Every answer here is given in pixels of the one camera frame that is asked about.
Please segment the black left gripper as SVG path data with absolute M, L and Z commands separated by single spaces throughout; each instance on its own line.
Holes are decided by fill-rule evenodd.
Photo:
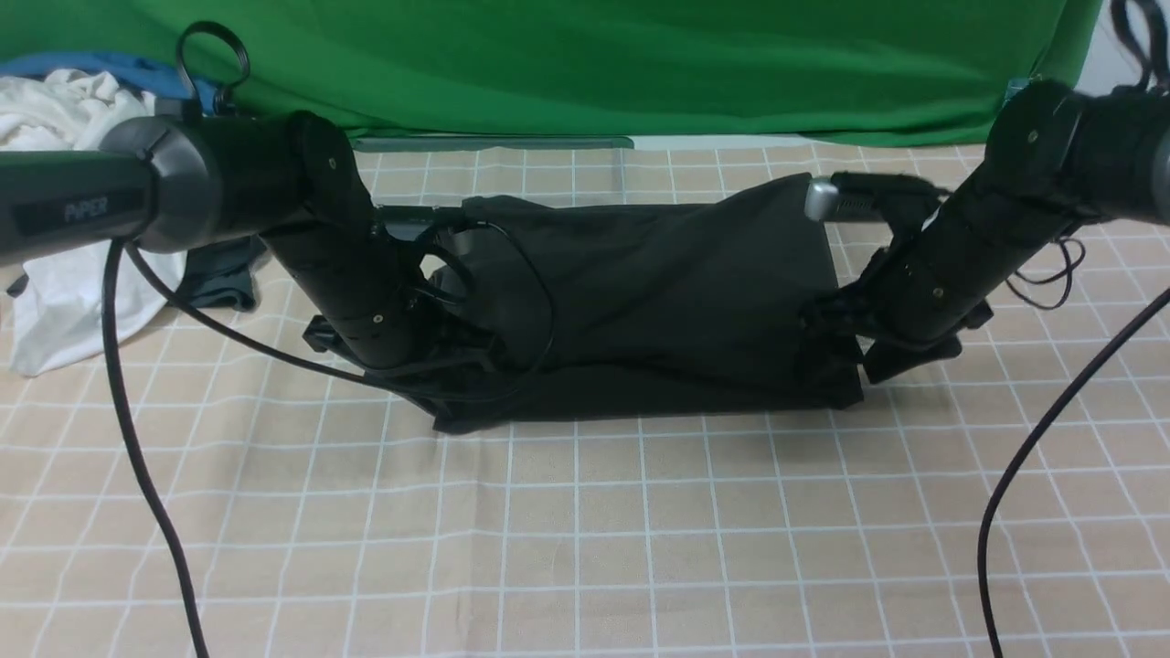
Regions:
M 340 378 L 394 393 L 502 393 L 491 334 L 450 313 L 424 306 L 388 306 L 343 315 L 337 309 L 309 322 L 303 340 L 314 352 L 340 357 L 356 372 Z

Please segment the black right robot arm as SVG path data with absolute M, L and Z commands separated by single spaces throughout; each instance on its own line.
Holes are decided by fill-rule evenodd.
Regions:
M 957 357 L 961 333 L 992 317 L 991 292 L 1038 251 L 1115 219 L 1166 225 L 1166 92 L 1090 97 L 1045 80 L 1007 102 L 951 192 L 911 174 L 811 180 L 811 220 L 885 222 L 892 242 L 801 307 L 803 366 L 823 350 L 881 383 Z

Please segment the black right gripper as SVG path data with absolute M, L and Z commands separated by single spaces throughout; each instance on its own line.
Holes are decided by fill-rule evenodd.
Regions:
M 909 247 L 889 247 L 855 281 L 801 306 L 801 340 L 859 364 L 876 384 L 958 357 L 961 333 L 992 316 L 986 297 L 944 286 Z

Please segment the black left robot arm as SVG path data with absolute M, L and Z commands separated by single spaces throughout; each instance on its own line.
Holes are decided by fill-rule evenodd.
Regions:
M 342 130 L 271 118 L 135 117 L 95 151 L 4 153 L 4 265 L 121 240 L 152 253 L 259 237 L 314 301 L 337 352 L 388 390 L 490 400 L 493 333 L 425 280 L 433 232 L 392 237 Z

